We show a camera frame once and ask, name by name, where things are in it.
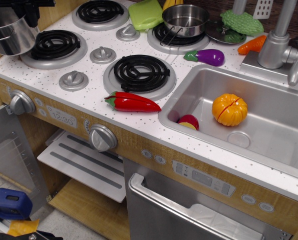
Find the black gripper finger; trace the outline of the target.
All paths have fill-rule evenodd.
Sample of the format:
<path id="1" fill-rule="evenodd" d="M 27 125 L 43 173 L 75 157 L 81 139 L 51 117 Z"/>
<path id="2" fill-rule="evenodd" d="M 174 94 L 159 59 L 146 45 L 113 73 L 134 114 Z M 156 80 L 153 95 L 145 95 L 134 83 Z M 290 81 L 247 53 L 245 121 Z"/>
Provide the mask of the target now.
<path id="1" fill-rule="evenodd" d="M 23 9 L 22 6 L 11 6 L 11 8 L 14 10 L 15 14 L 18 17 L 23 17 L 25 16 L 25 10 Z"/>
<path id="2" fill-rule="evenodd" d="M 37 27 L 40 18 L 39 7 L 37 5 L 25 5 L 25 13 L 28 25 L 32 28 Z"/>

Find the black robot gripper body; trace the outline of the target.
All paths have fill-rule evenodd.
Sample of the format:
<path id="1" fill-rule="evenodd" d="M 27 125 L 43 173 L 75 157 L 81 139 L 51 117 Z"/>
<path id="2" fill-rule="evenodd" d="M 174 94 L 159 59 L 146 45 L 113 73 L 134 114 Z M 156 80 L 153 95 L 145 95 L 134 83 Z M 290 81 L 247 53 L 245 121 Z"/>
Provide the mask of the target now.
<path id="1" fill-rule="evenodd" d="M 0 7 L 32 5 L 34 7 L 54 7 L 54 0 L 0 0 Z"/>

